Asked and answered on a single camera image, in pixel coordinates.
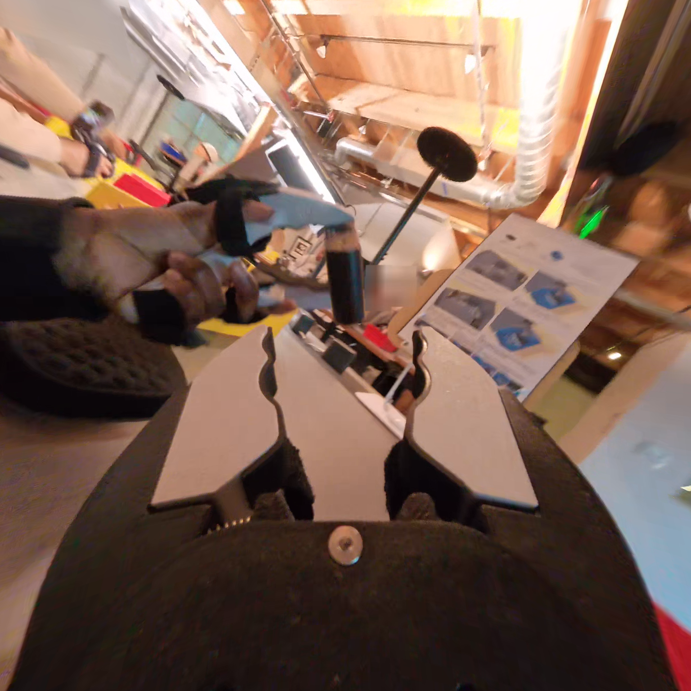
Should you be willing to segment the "person's left hand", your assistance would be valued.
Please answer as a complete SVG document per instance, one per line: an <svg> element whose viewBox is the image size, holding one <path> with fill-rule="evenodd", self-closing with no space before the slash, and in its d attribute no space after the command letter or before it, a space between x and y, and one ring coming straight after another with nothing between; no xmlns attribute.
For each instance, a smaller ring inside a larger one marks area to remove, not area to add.
<svg viewBox="0 0 691 691"><path fill-rule="evenodd" d="M227 306L227 290L241 324L254 315L281 314L296 305L283 300L260 308L258 284L239 260L220 274L200 259L218 241L216 203L187 202L169 208L66 212L59 248L51 263L67 288L91 293L109 310L130 319L144 317L135 295L161 291L180 311L184 327L219 317Z"/></svg>

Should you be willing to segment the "studio light panel on stand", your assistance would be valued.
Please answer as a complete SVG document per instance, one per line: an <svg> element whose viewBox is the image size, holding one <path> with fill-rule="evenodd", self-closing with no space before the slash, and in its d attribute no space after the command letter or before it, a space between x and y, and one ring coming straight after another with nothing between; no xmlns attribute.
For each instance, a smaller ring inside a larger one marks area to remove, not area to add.
<svg viewBox="0 0 691 691"><path fill-rule="evenodd" d="M265 154L285 186L313 193L330 203L341 201L319 161L291 129L275 129Z"/></svg>

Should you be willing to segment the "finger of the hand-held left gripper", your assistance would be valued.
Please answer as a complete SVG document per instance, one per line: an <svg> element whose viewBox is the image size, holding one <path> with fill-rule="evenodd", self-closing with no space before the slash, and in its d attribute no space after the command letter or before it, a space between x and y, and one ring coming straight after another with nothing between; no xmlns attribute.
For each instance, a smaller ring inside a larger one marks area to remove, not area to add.
<svg viewBox="0 0 691 691"><path fill-rule="evenodd" d="M266 220L245 221L248 243L268 238L277 229L309 226L337 227L354 222L349 207L331 203L318 194L290 187L279 187L271 194L258 196L258 202L272 210Z"/></svg>

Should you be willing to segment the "silver ventilation duct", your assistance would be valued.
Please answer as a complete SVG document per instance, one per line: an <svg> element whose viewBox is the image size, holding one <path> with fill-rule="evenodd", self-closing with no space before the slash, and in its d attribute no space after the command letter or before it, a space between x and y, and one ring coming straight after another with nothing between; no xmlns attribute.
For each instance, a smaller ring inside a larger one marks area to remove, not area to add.
<svg viewBox="0 0 691 691"><path fill-rule="evenodd" d="M523 19L520 63L520 112L514 181L504 184L478 172L468 182L451 182L460 201L491 210L520 209L534 203L547 187L554 144L557 103L569 29L535 17Z"/></svg>

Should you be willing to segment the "black floor lamp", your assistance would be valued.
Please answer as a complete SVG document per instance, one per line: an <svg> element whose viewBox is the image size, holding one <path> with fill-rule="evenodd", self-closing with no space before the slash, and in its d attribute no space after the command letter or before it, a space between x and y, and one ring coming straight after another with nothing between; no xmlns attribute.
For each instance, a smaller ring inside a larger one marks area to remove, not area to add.
<svg viewBox="0 0 691 691"><path fill-rule="evenodd" d="M374 258L368 261L370 265L378 265L384 260L438 178L444 177L451 182L464 183L470 181L478 172L478 159L470 145L459 135L445 128L425 128L417 139L417 151L430 168L430 173L408 203L384 244Z"/></svg>

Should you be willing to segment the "instruction board on stand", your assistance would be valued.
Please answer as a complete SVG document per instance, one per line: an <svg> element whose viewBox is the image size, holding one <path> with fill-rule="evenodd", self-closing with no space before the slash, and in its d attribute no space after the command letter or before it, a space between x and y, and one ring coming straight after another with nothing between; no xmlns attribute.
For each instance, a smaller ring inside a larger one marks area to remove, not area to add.
<svg viewBox="0 0 691 691"><path fill-rule="evenodd" d="M403 293L388 338L411 358L412 333L427 326L528 408L564 376L578 338L639 263L514 213L459 267Z"/></svg>

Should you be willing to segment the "small red plastic bin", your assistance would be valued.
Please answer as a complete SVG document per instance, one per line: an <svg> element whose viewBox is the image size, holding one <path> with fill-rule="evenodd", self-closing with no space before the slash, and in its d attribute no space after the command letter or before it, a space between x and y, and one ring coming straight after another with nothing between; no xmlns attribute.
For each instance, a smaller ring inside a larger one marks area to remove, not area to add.
<svg viewBox="0 0 691 691"><path fill-rule="evenodd" d="M114 182L114 187L152 208L167 207L171 199L171 195L167 192L143 177L131 173L118 177Z"/></svg>

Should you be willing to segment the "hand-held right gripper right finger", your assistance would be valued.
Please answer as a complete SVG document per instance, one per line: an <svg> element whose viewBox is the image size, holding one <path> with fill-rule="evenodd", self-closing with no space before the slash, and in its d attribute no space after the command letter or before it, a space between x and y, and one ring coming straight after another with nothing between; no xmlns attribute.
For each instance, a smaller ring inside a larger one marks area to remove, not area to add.
<svg viewBox="0 0 691 691"><path fill-rule="evenodd" d="M412 335L421 383L404 432L410 448L473 500L535 511L538 498L496 383L432 328Z"/></svg>

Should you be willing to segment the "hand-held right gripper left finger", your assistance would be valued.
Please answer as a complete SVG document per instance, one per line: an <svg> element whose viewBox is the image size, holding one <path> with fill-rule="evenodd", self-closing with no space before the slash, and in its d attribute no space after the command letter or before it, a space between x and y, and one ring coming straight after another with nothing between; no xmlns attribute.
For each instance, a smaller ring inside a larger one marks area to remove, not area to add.
<svg viewBox="0 0 691 691"><path fill-rule="evenodd" d="M258 326L214 358L189 386L150 508L212 505L251 511L245 477L285 441L272 329Z"/></svg>

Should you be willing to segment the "black ethernet port panel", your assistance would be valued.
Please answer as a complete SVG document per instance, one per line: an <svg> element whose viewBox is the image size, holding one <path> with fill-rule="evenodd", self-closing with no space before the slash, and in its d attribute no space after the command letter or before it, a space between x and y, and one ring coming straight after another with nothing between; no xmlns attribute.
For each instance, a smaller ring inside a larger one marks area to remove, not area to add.
<svg viewBox="0 0 691 691"><path fill-rule="evenodd" d="M325 228L325 260L335 321L360 324L365 316L364 268L352 222Z"/></svg>

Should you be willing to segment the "person's left forearm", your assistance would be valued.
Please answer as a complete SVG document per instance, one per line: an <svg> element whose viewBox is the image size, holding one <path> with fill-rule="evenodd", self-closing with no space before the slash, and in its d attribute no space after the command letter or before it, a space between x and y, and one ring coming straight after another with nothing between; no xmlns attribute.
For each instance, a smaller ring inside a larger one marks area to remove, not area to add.
<svg viewBox="0 0 691 691"><path fill-rule="evenodd" d="M1 322L83 319L107 311L90 291L69 288L53 258L64 222L76 209L92 209L82 198L44 200L1 197Z"/></svg>

